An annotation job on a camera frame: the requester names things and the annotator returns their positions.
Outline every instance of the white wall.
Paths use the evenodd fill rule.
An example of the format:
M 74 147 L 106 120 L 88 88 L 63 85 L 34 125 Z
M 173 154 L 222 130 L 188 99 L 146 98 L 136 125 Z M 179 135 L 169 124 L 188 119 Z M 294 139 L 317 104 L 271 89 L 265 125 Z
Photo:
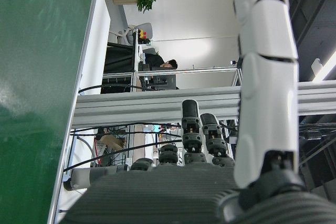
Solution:
M 179 69 L 225 67 L 238 58 L 238 24 L 233 0 L 156 0 L 144 14 L 136 5 L 124 5 L 128 24 L 150 22 L 152 46 L 164 60 L 176 59 Z M 224 81 L 216 82 L 222 75 Z M 228 74 L 204 76 L 214 86 L 229 86 Z M 180 88 L 204 87 L 192 74 L 177 76 Z

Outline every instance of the computer monitor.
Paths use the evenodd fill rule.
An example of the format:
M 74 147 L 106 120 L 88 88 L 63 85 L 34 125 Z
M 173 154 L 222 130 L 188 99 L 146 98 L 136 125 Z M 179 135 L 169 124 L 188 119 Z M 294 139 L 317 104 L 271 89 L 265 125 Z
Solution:
M 153 81 L 150 81 L 147 86 L 156 87 L 157 89 L 174 90 L 176 89 L 176 75 L 153 76 Z

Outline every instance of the gray metal beam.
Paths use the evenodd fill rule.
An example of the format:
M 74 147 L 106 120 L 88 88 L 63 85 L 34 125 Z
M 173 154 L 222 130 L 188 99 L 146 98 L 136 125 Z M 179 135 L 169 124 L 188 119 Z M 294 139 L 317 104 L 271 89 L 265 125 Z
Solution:
M 219 120 L 237 119 L 240 86 L 81 95 L 77 99 L 73 129 L 132 122 L 179 122 L 181 102 L 198 101 L 200 113 Z M 299 83 L 299 115 L 336 113 L 336 81 Z
M 162 76 L 165 74 L 186 74 L 186 73 L 214 73 L 214 72 L 234 72 L 236 67 L 220 67 L 220 68 L 195 68 L 181 70 L 158 70 L 158 71 L 141 71 L 138 76 Z
M 313 154 L 311 154 L 309 157 L 307 157 L 305 160 L 303 160 L 302 162 L 300 162 L 300 166 L 303 165 L 304 163 L 306 163 L 308 160 L 312 159 L 313 157 L 315 157 L 317 154 L 319 154 L 321 151 L 323 151 L 325 148 L 327 148 L 328 146 L 332 145 L 334 142 L 336 141 L 336 138 L 334 138 L 333 140 L 329 141 L 327 144 L 325 144 L 324 146 L 322 146 L 321 148 L 319 148 L 318 150 L 316 150 Z
M 125 72 L 125 73 L 104 73 L 104 74 L 103 74 L 103 79 L 131 77 L 132 74 L 133 74 L 133 72 Z

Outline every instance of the wire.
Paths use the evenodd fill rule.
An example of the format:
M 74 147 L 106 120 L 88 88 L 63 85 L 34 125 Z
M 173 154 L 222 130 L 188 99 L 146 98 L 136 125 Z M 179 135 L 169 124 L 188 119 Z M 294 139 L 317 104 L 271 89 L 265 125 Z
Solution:
M 322 127 L 327 127 L 327 128 L 336 128 L 335 125 L 312 125 L 312 126 L 304 126 L 304 125 L 300 125 L 301 129 L 315 129 L 315 128 L 322 128 Z
M 151 91 L 150 89 L 144 89 L 143 87 L 139 87 L 139 86 L 133 86 L 130 84 L 116 84 L 116 83 L 107 83 L 107 84 L 102 84 L 102 85 L 96 85 L 96 86 L 91 86 L 91 87 L 87 87 L 85 89 L 81 89 L 78 91 L 78 93 L 90 90 L 90 89 L 97 89 L 97 88 L 104 88 L 104 87 L 129 87 L 129 88 L 135 88 L 135 89 L 141 89 L 144 91 Z
M 84 139 L 82 139 L 80 136 L 77 136 L 77 139 L 81 140 L 83 143 L 85 143 L 85 144 L 89 147 L 89 149 L 90 149 L 90 151 L 91 151 L 91 153 L 92 153 L 92 157 L 96 157 L 96 155 L 95 155 L 95 153 L 94 153 L 92 147 L 89 145 L 88 142 L 86 142 L 86 141 L 85 141 Z
M 238 126 L 229 126 L 229 125 L 225 125 L 224 123 L 219 122 L 219 124 L 223 127 L 223 128 L 227 128 L 231 131 L 234 132 L 238 132 L 238 130 L 236 130 L 235 128 L 238 128 Z
M 73 148 L 73 144 L 75 142 L 75 136 L 72 136 L 72 141 L 71 141 L 71 147 L 70 147 L 70 153 L 69 153 L 69 158 L 68 158 L 68 166 L 70 165 L 70 161 L 71 161 L 71 153 L 72 151 L 74 151 Z
M 116 159 L 117 157 L 119 157 L 119 155 L 120 155 L 120 153 L 119 153 L 117 156 L 115 156 L 113 159 L 111 159 L 110 162 L 108 162 L 106 166 L 110 166 L 110 165 L 112 164 L 113 161 L 116 161 L 115 159 Z
M 179 143 L 179 142 L 182 142 L 182 140 L 164 141 L 164 142 L 160 142 L 160 144 Z M 69 167 L 65 168 L 63 170 L 63 172 L 66 172 L 66 171 L 74 169 L 74 168 L 76 168 L 76 167 L 78 167 L 78 166 L 80 166 L 82 164 L 90 163 L 92 161 L 98 160 L 98 159 L 103 158 L 103 157 L 108 157 L 108 156 L 111 156 L 113 154 L 117 154 L 117 153 L 121 153 L 121 152 L 128 152 L 128 151 L 132 151 L 132 150 L 136 150 L 136 149 L 141 149 L 141 148 L 145 148 L 145 147 L 153 146 L 153 145 L 156 145 L 156 143 L 144 144 L 144 145 L 139 145 L 139 146 L 135 146 L 135 147 L 127 148 L 127 149 L 122 149 L 120 151 L 110 152 L 108 154 L 104 154 L 104 155 L 101 155 L 101 156 L 98 156 L 98 157 L 95 157 L 95 158 L 88 159 L 86 161 L 80 162 L 80 163 L 78 163 L 76 165 L 69 166 Z
M 175 125 L 175 124 L 171 124 L 171 123 L 146 123 L 146 122 L 136 122 L 136 123 L 128 123 L 128 124 L 118 124 L 118 125 L 108 125 L 108 126 L 96 126 L 96 127 L 86 128 L 86 129 L 73 130 L 73 131 L 71 131 L 71 133 L 74 133 L 74 132 L 80 132 L 80 131 L 95 130 L 95 129 L 99 129 L 99 128 L 102 128 L 102 127 L 111 128 L 111 127 L 130 126 L 130 125 L 137 125 L 137 124 L 144 124 L 144 125 L 162 125 L 162 126 L 171 126 L 171 127 L 178 127 L 178 128 L 181 128 L 180 125 Z
M 311 128 L 306 130 L 300 130 L 299 132 L 311 132 L 311 131 L 321 131 L 321 130 L 336 130 L 336 128 Z
M 119 135 L 118 132 L 119 132 L 120 130 L 123 130 L 123 129 L 126 129 L 126 128 L 127 128 L 127 127 L 123 127 L 123 128 L 120 128 L 120 129 L 115 129 L 115 130 L 113 130 L 112 128 L 108 127 L 107 130 L 108 130 L 108 132 L 109 132 L 111 135 L 113 135 L 113 136 L 115 136 L 115 137 L 121 139 L 121 138 L 123 138 L 123 137 L 121 137 L 120 135 L 123 135 L 123 133 L 120 133 L 120 135 Z
M 179 130 L 180 130 L 180 129 L 177 129 L 177 133 L 176 133 L 176 134 L 178 134 L 178 133 L 179 133 Z M 177 136 L 176 136 L 176 137 L 175 137 L 173 140 L 176 140 L 176 138 L 177 138 Z
M 175 135 L 175 134 L 171 134 L 171 133 L 164 133 L 164 132 L 143 132 L 143 131 L 134 131 L 134 132 L 125 132 L 123 134 L 127 134 L 127 135 L 131 135 L 131 134 L 165 134 L 165 135 L 169 135 L 169 136 L 179 136 L 179 135 Z M 102 133 L 102 134 L 70 134 L 70 136 L 106 136 L 106 135 L 112 135 L 110 133 Z
M 300 126 L 336 126 L 336 123 L 300 123 Z

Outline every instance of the green panel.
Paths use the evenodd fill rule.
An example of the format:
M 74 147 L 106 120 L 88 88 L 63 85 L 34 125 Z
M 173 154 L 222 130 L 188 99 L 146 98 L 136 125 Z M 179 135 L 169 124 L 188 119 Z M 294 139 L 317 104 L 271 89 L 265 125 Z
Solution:
M 91 0 L 0 0 L 0 223 L 46 223 Z

